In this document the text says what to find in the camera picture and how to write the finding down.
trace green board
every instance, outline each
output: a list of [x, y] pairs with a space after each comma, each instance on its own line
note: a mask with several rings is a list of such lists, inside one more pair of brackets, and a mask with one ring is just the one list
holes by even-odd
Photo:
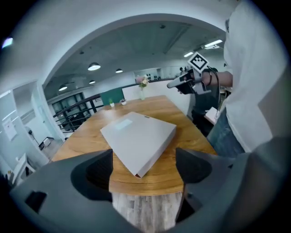
[[105, 91], [100, 96], [104, 106], [109, 105], [109, 99], [112, 99], [114, 103], [119, 103], [121, 99], [124, 99], [121, 87]]

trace blue jeans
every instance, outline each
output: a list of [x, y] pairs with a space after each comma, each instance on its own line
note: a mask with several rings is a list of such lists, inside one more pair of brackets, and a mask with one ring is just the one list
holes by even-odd
[[219, 156], [236, 158], [238, 154], [245, 152], [229, 126], [226, 109], [220, 114], [207, 140]]

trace floor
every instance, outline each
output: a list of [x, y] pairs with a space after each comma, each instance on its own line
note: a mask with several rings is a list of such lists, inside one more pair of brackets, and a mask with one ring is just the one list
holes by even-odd
[[47, 147], [43, 148], [41, 151], [45, 154], [49, 161], [51, 161], [61, 145], [63, 145], [62, 140], [53, 140]]
[[132, 196], [112, 193], [113, 207], [131, 224], [146, 233], [175, 225], [182, 192], [159, 196]]

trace table top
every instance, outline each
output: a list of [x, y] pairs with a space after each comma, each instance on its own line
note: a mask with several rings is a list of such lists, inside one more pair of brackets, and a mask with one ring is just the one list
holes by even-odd
[[176, 169], [176, 148], [216, 154], [196, 126], [166, 96], [128, 101], [126, 105], [105, 106], [85, 121], [58, 150], [52, 161], [110, 149], [100, 129], [134, 111], [177, 125], [169, 146], [143, 178], [133, 176], [113, 153], [113, 172], [109, 190], [131, 195], [149, 196], [180, 192], [183, 181]]

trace bracelet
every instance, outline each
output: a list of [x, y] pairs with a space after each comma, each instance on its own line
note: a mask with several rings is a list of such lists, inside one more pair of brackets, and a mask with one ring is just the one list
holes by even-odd
[[209, 85], [211, 84], [211, 81], [212, 81], [212, 75], [211, 75], [210, 72], [208, 72], [208, 73], [209, 73], [209, 75], [210, 75], [210, 81], [209, 81], [209, 83], [207, 84], [207, 86], [209, 86]]

